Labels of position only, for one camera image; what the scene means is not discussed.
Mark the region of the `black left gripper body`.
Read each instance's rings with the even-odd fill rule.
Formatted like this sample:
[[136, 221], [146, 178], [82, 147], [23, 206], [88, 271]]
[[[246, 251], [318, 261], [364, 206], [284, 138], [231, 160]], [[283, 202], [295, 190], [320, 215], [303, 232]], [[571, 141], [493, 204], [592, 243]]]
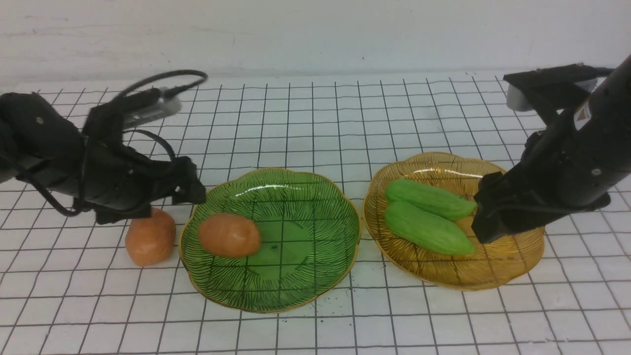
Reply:
[[75, 212], [94, 211], [98, 224], [149, 218], [156, 184], [174, 168], [173, 148], [155, 133], [133, 130], [162, 146], [169, 156], [168, 162], [151, 160], [126, 146], [124, 120], [119, 108], [98, 106], [90, 110], [81, 131], [85, 135], [85, 149], [72, 207]]

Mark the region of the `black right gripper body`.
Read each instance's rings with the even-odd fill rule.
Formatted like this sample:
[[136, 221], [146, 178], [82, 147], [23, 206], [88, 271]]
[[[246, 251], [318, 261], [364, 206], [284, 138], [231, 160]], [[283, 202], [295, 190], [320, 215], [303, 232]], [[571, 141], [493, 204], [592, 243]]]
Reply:
[[517, 232], [611, 202], [612, 129], [549, 127], [527, 140], [521, 161], [505, 173], [516, 194]]

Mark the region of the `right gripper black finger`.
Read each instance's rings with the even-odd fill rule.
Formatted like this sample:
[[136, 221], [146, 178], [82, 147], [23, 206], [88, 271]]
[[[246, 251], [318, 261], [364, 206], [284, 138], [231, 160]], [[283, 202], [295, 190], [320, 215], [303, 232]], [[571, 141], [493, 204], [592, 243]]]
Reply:
[[505, 176], [496, 172], [482, 177], [475, 195], [477, 209], [472, 229], [481, 244], [490, 244], [517, 232], [514, 223], [515, 191]]

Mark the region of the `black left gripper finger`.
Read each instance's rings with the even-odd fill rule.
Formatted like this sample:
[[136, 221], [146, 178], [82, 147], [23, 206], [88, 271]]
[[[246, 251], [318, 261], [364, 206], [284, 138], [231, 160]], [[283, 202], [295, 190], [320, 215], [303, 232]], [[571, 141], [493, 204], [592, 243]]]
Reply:
[[172, 204], [204, 204], [207, 200], [207, 189], [199, 180], [198, 167], [187, 156], [175, 159], [172, 171], [176, 181], [175, 190], [171, 194]]

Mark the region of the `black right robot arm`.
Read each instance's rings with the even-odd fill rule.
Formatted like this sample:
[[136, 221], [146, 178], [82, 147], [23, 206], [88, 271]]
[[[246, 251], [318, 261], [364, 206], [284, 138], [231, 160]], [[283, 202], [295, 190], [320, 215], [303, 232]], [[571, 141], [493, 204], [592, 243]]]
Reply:
[[503, 79], [507, 106], [535, 111], [546, 127], [528, 137], [518, 164], [480, 180], [472, 229], [482, 244], [606, 207], [609, 189], [630, 174], [630, 58]]

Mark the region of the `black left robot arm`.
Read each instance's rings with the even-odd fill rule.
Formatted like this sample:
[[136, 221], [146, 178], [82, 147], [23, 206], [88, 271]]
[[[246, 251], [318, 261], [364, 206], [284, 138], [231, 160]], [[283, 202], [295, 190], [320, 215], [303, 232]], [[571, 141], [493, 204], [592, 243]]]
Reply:
[[152, 160], [123, 142], [149, 118], [178, 111], [178, 99], [158, 88], [121, 96], [92, 108], [80, 130], [36, 93], [1, 97], [1, 181], [32, 185], [56, 211], [94, 211], [96, 223], [151, 216], [151, 204], [203, 204], [207, 190], [196, 164], [176, 156], [158, 135], [168, 160]]

